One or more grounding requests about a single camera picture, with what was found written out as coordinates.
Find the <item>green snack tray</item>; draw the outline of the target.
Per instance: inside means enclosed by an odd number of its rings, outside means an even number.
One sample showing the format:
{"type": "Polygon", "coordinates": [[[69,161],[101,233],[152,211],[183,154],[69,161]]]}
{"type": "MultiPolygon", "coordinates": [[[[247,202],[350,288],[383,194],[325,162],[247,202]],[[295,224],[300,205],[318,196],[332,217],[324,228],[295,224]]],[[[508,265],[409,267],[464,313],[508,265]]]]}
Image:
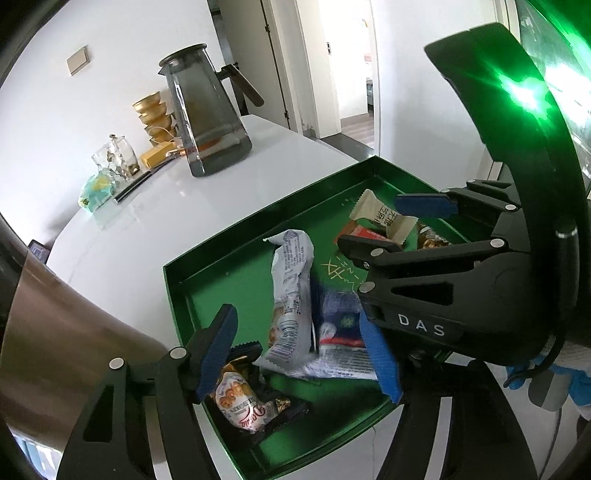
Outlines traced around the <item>green snack tray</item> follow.
{"type": "Polygon", "coordinates": [[[393,411],[359,332],[366,272],[337,241],[363,194],[387,205],[426,193],[373,157],[271,204],[164,268],[178,337],[235,307],[235,346],[213,375],[205,411],[244,479],[276,479],[345,445],[393,411]]]}

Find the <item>red snack bar wrapper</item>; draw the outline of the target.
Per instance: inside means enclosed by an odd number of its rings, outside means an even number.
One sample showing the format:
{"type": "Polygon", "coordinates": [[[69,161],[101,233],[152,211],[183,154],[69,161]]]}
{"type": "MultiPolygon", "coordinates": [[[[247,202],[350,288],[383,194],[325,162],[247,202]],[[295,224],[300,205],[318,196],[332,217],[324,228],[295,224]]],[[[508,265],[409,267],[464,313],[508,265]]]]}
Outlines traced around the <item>red snack bar wrapper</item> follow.
{"type": "Polygon", "coordinates": [[[338,238],[346,235],[391,243],[391,240],[387,237],[370,230],[369,228],[363,227],[363,225],[360,225],[353,220],[349,220],[349,222],[346,223],[342,228],[342,231],[339,232],[338,238]]]}

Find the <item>blue white snack packet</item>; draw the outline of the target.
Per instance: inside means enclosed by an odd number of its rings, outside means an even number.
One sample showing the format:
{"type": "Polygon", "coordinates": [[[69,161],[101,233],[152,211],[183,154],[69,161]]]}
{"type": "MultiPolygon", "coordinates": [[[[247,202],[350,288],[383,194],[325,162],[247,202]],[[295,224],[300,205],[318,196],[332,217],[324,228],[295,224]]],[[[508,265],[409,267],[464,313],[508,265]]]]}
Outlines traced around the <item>blue white snack packet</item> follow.
{"type": "Polygon", "coordinates": [[[315,355],[304,376],[376,381],[360,329],[362,305],[353,291],[318,286],[312,291],[315,355]]]}

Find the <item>grey white snack packet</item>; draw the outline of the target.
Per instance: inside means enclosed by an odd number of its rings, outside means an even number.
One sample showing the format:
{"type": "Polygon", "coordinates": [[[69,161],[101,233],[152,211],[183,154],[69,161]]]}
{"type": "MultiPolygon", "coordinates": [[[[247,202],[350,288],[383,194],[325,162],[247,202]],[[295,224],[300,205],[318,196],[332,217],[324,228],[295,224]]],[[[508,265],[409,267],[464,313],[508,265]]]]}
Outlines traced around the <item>grey white snack packet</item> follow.
{"type": "Polygon", "coordinates": [[[311,315],[311,266],[314,246],[303,230],[287,229],[266,242],[276,246],[271,262],[273,320],[269,347],[254,362],[290,377],[304,377],[304,365],[315,355],[311,315]]]}

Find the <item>small tablet screen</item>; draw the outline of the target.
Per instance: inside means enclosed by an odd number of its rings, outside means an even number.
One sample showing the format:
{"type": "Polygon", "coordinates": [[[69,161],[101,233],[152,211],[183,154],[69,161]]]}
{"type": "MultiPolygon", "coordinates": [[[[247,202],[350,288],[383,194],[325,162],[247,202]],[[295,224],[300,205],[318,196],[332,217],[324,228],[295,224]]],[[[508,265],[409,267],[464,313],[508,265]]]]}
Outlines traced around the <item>small tablet screen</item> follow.
{"type": "Polygon", "coordinates": [[[29,251],[43,264],[47,263],[51,249],[32,239],[28,244],[29,251]]]}

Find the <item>beige candy wrapper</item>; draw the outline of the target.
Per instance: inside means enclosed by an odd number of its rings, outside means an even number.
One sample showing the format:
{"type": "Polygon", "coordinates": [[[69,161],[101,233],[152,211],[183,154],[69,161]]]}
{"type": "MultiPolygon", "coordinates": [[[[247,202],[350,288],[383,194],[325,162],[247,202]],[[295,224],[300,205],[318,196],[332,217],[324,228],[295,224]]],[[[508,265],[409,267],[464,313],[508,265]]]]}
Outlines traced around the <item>beige candy wrapper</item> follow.
{"type": "Polygon", "coordinates": [[[418,223],[418,218],[414,216],[401,215],[393,208],[386,205],[376,194],[366,189],[356,201],[349,219],[367,220],[378,227],[382,227],[387,234],[387,238],[399,246],[402,246],[408,235],[418,223]]]}

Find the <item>copper black trash bin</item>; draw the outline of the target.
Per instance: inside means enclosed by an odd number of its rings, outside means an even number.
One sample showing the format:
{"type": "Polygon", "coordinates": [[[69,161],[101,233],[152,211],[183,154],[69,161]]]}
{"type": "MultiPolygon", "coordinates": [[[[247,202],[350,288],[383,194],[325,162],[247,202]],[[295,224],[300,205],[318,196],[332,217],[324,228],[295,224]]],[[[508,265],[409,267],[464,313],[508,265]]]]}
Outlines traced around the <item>copper black trash bin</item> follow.
{"type": "Polygon", "coordinates": [[[147,363],[164,352],[27,250],[1,250],[1,414],[16,432],[64,449],[111,359],[147,363]]]}

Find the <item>beige wall switch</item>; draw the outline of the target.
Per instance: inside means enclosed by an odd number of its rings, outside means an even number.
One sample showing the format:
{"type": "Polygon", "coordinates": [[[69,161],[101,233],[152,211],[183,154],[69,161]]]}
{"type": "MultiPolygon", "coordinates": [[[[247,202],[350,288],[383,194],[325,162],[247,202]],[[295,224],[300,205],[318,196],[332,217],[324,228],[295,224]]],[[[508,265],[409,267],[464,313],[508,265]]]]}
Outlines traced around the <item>beige wall switch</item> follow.
{"type": "Polygon", "coordinates": [[[83,46],[83,47],[79,48],[76,52],[74,52],[66,60],[66,65],[67,65],[69,75],[74,76],[82,68],[84,68],[86,65],[88,65],[89,62],[90,62],[90,57],[89,57],[87,47],[83,46]]]}

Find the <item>yellow box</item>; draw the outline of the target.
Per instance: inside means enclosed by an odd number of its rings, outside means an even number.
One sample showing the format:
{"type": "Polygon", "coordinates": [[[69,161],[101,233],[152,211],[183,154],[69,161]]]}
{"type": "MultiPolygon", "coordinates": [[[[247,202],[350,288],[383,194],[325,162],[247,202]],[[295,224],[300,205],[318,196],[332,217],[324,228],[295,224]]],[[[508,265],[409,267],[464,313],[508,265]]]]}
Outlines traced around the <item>yellow box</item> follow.
{"type": "Polygon", "coordinates": [[[139,159],[147,170],[151,170],[163,163],[166,159],[166,154],[175,148],[176,145],[173,142],[162,142],[142,153],[139,159]]]}

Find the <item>clear glass jar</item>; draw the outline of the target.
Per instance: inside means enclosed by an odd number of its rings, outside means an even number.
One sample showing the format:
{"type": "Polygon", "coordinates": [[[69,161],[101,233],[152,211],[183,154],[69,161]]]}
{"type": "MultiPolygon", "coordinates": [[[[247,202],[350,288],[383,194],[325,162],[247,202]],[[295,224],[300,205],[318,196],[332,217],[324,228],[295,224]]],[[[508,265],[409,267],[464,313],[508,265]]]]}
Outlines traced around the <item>clear glass jar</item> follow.
{"type": "Polygon", "coordinates": [[[140,172],[135,152],[124,136],[110,134],[91,158],[99,169],[106,169],[119,179],[132,180],[140,172]]]}

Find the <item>cookie snack packet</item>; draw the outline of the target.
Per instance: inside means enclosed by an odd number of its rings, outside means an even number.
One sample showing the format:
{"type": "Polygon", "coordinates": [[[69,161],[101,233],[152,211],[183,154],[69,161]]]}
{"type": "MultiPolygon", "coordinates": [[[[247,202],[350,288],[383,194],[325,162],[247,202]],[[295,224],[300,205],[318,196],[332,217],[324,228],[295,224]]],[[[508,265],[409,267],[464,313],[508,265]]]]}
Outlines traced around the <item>cookie snack packet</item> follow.
{"type": "Polygon", "coordinates": [[[211,398],[232,426],[250,434],[262,431],[279,415],[276,403],[260,400],[245,376],[231,363],[222,368],[211,398]]]}

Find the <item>black tray on table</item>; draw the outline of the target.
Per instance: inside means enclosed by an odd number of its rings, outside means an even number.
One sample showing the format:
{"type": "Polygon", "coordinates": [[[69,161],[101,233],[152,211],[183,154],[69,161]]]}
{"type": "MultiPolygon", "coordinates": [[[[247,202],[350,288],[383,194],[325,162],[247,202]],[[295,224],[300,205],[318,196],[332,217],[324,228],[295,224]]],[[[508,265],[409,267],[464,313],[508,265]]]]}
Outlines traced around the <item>black tray on table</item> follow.
{"type": "Polygon", "coordinates": [[[126,199],[134,190],[139,188],[143,183],[145,183],[148,179],[153,177],[156,173],[161,171],[165,166],[173,163],[177,160],[177,157],[169,157],[167,158],[162,164],[156,166],[154,169],[146,171],[142,173],[137,179],[132,180],[131,183],[125,186],[119,193],[117,193],[113,197],[113,201],[116,204],[120,204],[124,199],[126,199]]]}

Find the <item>smoked glass pitcher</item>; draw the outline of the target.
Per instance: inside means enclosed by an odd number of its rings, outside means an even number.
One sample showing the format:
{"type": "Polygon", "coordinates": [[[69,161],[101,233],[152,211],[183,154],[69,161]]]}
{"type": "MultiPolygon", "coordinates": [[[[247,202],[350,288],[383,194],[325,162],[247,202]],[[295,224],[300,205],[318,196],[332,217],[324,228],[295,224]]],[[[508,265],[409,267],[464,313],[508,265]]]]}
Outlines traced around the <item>smoked glass pitcher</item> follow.
{"type": "Polygon", "coordinates": [[[230,79],[253,105],[263,106],[263,96],[245,75],[231,64],[216,70],[204,43],[166,56],[159,67],[191,175],[211,176],[245,159],[252,140],[221,84],[230,79]]]}

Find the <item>white door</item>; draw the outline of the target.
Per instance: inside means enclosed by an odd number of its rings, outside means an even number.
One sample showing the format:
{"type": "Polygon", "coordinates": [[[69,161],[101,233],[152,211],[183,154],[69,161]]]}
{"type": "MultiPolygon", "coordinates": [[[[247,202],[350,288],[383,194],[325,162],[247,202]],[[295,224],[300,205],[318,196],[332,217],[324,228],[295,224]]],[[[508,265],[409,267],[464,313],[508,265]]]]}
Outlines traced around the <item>white door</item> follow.
{"type": "Polygon", "coordinates": [[[245,104],[249,113],[301,133],[301,115],[288,80],[286,61],[270,1],[226,0],[218,3],[238,70],[262,95],[263,106],[245,104]]]}

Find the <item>gold stacked bowls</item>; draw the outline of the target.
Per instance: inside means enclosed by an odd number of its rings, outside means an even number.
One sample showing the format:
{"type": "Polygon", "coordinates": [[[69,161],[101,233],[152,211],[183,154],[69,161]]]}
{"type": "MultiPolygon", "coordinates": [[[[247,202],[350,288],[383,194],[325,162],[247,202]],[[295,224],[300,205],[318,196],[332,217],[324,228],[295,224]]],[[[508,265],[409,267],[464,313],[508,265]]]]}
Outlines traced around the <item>gold stacked bowls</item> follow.
{"type": "Polygon", "coordinates": [[[132,108],[138,114],[152,146],[174,140],[176,137],[174,116],[169,113],[159,92],[154,92],[136,101],[132,104],[132,108]]]}

